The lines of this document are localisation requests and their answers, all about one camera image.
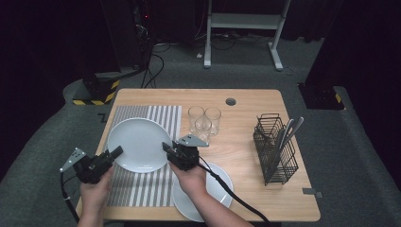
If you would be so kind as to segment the black yellow striped stand base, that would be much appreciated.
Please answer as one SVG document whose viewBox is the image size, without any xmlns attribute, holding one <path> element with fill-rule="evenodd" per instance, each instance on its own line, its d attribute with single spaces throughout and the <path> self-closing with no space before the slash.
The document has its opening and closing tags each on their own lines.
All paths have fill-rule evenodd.
<svg viewBox="0 0 401 227">
<path fill-rule="evenodd" d="M 99 79 L 95 74 L 84 76 L 73 95 L 75 105 L 107 105 L 114 98 L 119 79 Z"/>
</svg>

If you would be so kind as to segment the black wire cutlery rack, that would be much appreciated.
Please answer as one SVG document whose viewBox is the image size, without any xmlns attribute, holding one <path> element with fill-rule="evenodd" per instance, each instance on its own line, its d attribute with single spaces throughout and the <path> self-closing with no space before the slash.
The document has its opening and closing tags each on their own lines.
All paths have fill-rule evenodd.
<svg viewBox="0 0 401 227">
<path fill-rule="evenodd" d="M 286 124 L 282 121 L 280 114 L 278 113 L 262 113 L 257 117 L 257 123 L 253 131 L 253 141 L 265 184 L 269 184 L 267 179 L 267 170 L 269 168 L 273 140 L 276 138 L 278 131 L 285 125 Z M 295 147 L 291 139 L 286 145 L 286 155 L 288 159 L 286 174 L 288 180 L 298 170 L 298 164 L 295 158 Z"/>
</svg>

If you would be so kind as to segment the person's left hand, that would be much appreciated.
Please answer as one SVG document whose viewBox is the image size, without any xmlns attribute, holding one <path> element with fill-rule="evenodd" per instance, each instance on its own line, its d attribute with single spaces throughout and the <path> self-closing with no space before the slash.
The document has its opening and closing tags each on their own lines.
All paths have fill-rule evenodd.
<svg viewBox="0 0 401 227">
<path fill-rule="evenodd" d="M 109 192 L 111 190 L 111 178 L 113 168 L 100 178 L 96 184 L 82 183 L 80 185 L 80 194 L 82 200 L 82 214 L 100 214 L 106 205 Z"/>
</svg>

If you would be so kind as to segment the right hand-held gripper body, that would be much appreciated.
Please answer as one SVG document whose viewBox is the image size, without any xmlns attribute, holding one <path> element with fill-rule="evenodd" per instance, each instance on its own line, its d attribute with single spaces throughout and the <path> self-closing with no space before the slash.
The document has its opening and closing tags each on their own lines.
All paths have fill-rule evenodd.
<svg viewBox="0 0 401 227">
<path fill-rule="evenodd" d="M 169 162 L 181 170 L 189 170 L 200 163 L 199 147 L 207 148 L 209 143 L 203 142 L 196 135 L 186 136 L 172 142 L 172 148 L 177 152 L 176 157 L 169 158 Z"/>
</svg>

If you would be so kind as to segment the white metal stand frame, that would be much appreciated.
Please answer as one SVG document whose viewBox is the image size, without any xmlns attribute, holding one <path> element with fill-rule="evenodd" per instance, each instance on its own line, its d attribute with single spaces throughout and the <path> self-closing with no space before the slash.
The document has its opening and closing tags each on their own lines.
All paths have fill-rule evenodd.
<svg viewBox="0 0 401 227">
<path fill-rule="evenodd" d="M 212 7 L 213 0 L 207 0 L 207 27 L 206 42 L 203 56 L 203 67 L 208 69 L 212 65 L 212 45 L 211 35 L 213 28 L 241 28 L 241 29 L 261 29 L 274 30 L 273 41 L 268 43 L 268 48 L 277 71 L 283 71 L 277 45 L 279 43 L 282 30 L 287 19 L 291 0 L 285 0 L 280 14 L 238 14 L 238 13 L 215 13 Z"/>
</svg>

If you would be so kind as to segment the black equipment tower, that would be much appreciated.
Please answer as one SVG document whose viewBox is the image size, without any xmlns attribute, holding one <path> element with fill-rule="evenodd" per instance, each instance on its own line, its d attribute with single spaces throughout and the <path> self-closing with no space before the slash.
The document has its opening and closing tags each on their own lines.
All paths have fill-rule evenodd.
<svg viewBox="0 0 401 227">
<path fill-rule="evenodd" d="M 139 70 L 145 67 L 146 40 L 145 0 L 101 0 L 103 12 L 121 68 Z"/>
</svg>

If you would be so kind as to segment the person's right hand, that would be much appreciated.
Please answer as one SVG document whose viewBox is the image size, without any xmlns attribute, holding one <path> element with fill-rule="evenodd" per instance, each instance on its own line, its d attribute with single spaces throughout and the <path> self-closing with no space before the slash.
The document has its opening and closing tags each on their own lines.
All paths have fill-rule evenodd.
<svg viewBox="0 0 401 227">
<path fill-rule="evenodd" d="M 206 173 L 202 168 L 197 166 L 190 170 L 181 170 L 172 163 L 169 165 L 178 177 L 181 189 L 190 199 L 201 198 L 207 194 Z"/>
</svg>

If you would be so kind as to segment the brown white striped placemat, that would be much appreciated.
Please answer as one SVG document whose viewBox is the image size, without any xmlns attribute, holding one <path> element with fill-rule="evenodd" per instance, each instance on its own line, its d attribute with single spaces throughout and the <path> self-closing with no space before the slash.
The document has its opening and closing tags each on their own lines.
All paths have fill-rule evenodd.
<svg viewBox="0 0 401 227">
<path fill-rule="evenodd" d="M 116 108 L 111 129 L 123 120 L 145 118 L 162 126 L 171 140 L 180 136 L 182 108 L 180 106 L 119 106 Z M 107 149 L 107 133 L 103 148 Z M 123 207 L 160 207 L 172 206 L 171 190 L 173 173 L 168 163 L 149 173 L 135 173 L 114 164 L 112 191 L 107 204 Z"/>
</svg>

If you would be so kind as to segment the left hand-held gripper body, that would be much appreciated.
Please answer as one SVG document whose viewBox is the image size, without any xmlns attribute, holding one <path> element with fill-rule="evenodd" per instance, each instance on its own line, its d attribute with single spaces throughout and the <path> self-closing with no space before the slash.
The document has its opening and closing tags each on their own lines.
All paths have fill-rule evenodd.
<svg viewBox="0 0 401 227">
<path fill-rule="evenodd" d="M 85 151 L 75 148 L 73 153 L 60 168 L 60 173 L 73 168 L 82 183 L 96 184 L 113 165 L 114 157 L 106 150 L 100 155 L 89 157 Z"/>
</svg>

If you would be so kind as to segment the silver cutlery piece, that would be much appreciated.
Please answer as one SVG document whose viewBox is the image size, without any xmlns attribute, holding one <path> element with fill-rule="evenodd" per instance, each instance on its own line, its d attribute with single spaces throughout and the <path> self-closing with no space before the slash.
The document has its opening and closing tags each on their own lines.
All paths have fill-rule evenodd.
<svg viewBox="0 0 401 227">
<path fill-rule="evenodd" d="M 294 120 L 290 119 L 288 123 L 278 131 L 276 138 L 273 140 L 269 168 L 267 170 L 268 183 L 284 183 L 288 180 L 286 174 L 288 167 L 286 145 L 292 137 L 291 131 L 293 125 Z"/>
<path fill-rule="evenodd" d="M 289 142 L 289 140 L 295 135 L 295 133 L 300 129 L 304 123 L 304 118 L 300 116 L 297 121 L 291 118 L 287 124 L 279 131 L 276 144 L 275 144 L 275 157 L 274 162 L 278 163 L 280 161 L 280 155 L 284 146 Z"/>
</svg>

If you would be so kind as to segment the white plate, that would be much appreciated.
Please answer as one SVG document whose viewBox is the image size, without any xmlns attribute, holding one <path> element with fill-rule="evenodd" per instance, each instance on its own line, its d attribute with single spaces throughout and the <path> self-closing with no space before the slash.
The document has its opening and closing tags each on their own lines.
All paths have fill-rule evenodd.
<svg viewBox="0 0 401 227">
<path fill-rule="evenodd" d="M 113 127 L 107 140 L 109 151 L 121 147 L 123 152 L 115 162 L 128 171 L 149 173 L 166 165 L 163 143 L 172 145 L 166 130 L 145 118 L 130 118 Z"/>
<path fill-rule="evenodd" d="M 227 183 L 228 188 L 233 190 L 233 183 L 229 175 L 221 167 L 215 164 L 210 164 L 208 169 L 216 173 L 225 183 Z M 206 174 L 206 189 L 207 192 L 217 201 L 219 201 L 227 208 L 230 207 L 233 198 L 220 185 L 220 183 L 209 173 Z M 193 202 L 181 189 L 179 180 L 176 176 L 173 177 L 172 200 L 174 202 L 175 207 L 184 217 L 196 222 L 203 222 L 201 214 L 198 212 Z"/>
</svg>

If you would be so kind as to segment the grey floor tape patch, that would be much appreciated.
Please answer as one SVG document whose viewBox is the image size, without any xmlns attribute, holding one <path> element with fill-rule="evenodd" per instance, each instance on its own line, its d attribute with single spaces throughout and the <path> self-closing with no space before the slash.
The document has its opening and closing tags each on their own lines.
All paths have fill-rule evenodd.
<svg viewBox="0 0 401 227">
<path fill-rule="evenodd" d="M 302 190 L 305 195 L 313 195 L 315 198 L 323 198 L 323 193 L 314 188 L 303 188 Z"/>
</svg>

